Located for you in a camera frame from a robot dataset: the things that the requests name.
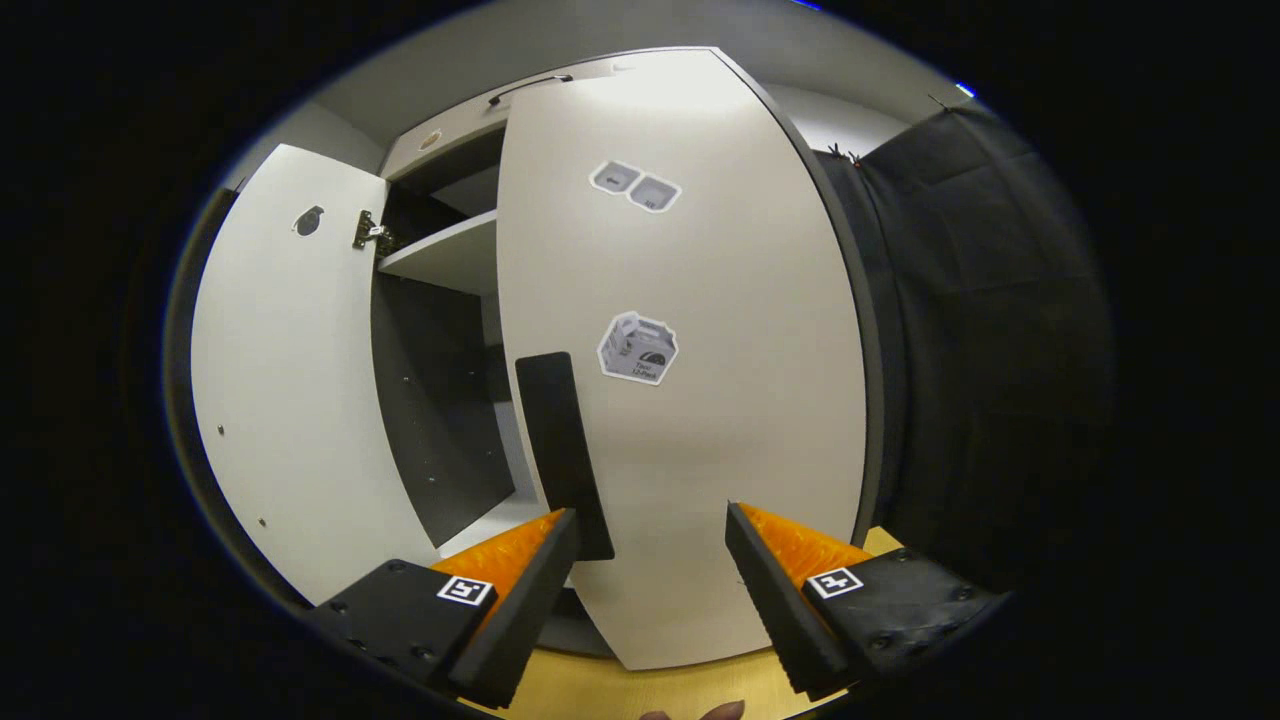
finger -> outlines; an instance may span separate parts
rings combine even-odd
[[[746,701],[726,702],[719,707],[713,707],[710,712],[703,715],[703,720],[740,720],[746,711]]]

hand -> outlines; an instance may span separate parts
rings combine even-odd
[[[745,701],[740,700],[737,702],[726,702],[724,705],[713,707],[707,715],[703,715],[700,720],[739,720],[742,717],[742,712],[745,710]],[[641,715],[640,720],[671,720],[671,716],[660,710],[654,710]]]

door hinge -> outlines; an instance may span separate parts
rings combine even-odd
[[[385,258],[399,250],[403,243],[397,242],[396,233],[387,225],[374,224],[374,215],[369,210],[360,211],[360,222],[356,224],[356,240],[351,246],[364,250],[366,242],[374,243],[378,258]]]

white cabinet door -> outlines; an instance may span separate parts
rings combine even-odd
[[[602,192],[589,177],[607,161],[681,192],[662,213]],[[767,646],[724,548],[726,503],[849,538],[865,445],[852,293],[801,159],[708,51],[669,73],[520,91],[500,168],[498,293],[525,452],[515,361],[567,351],[616,550],[575,566],[582,603],[634,670]],[[658,386],[602,373],[596,346],[627,311],[676,333]]]
[[[255,544],[312,603],[388,559],[439,557],[378,406],[375,249],[352,247],[361,210],[378,222],[385,200],[375,176],[276,147],[227,215],[196,299],[191,383],[209,462]]]

cabinet shelf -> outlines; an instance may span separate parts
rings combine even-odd
[[[378,270],[471,295],[498,292],[498,211],[431,233],[389,255]]]

